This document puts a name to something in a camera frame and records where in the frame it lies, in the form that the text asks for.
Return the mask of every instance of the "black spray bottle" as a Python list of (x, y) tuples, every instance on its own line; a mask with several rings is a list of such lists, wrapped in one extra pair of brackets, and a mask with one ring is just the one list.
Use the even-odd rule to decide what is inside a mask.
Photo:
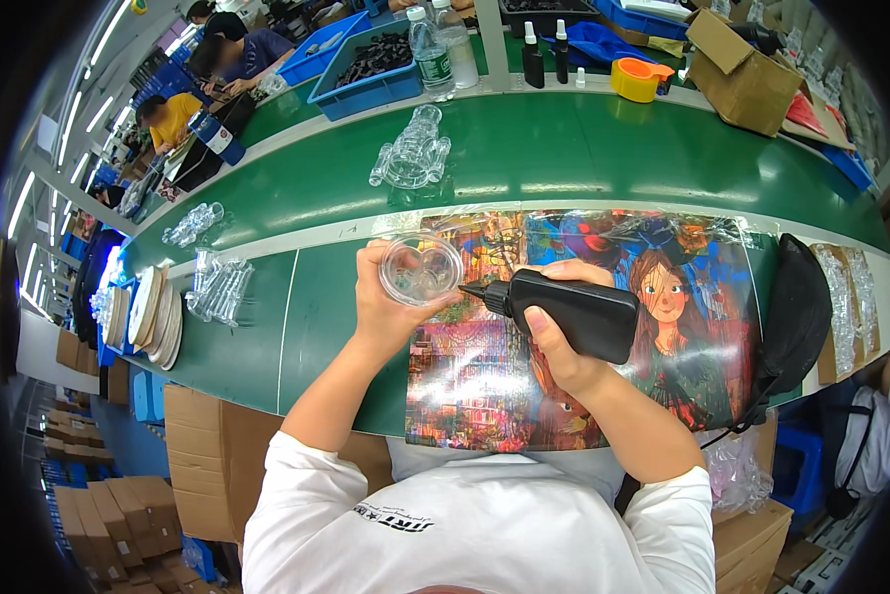
[(537, 35), (534, 23), (524, 21), (524, 47), (521, 49), (521, 63), (524, 65), (524, 80), (534, 89), (544, 88), (544, 56), (537, 48)]
[(557, 19), (557, 43), (554, 44), (554, 53), (557, 57), (557, 82), (566, 85), (570, 79), (570, 56), (568, 55), (567, 27), (564, 19)]
[(512, 318), (528, 337), (524, 310), (536, 305), (557, 322), (573, 350), (618, 365), (629, 359), (640, 300), (628, 291), (582, 280), (551, 280), (527, 268), (510, 281), (458, 288), (483, 299), (489, 311)]

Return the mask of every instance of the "girl's hair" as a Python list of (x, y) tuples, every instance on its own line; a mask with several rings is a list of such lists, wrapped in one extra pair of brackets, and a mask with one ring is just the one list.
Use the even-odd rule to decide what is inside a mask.
[[(629, 292), (633, 295), (641, 293), (642, 279), (660, 264), (670, 275), (680, 280), (682, 291), (689, 296), (685, 305), (682, 306), (682, 314), (676, 320), (679, 332), (672, 345), (673, 350), (682, 346), (679, 336), (683, 336), (686, 340), (704, 340), (707, 335), (705, 319), (700, 315), (699, 307), (694, 302), (695, 296), (692, 287), (689, 286), (688, 277), (682, 269), (682, 265), (673, 266), (663, 250), (648, 249), (633, 260), (632, 268), (629, 271)], [(659, 333), (659, 322), (645, 306), (641, 307), (640, 320), (636, 325), (636, 338), (633, 340), (633, 349), (630, 354), (630, 362), (635, 366), (637, 375), (641, 379), (649, 377), (650, 353)]]

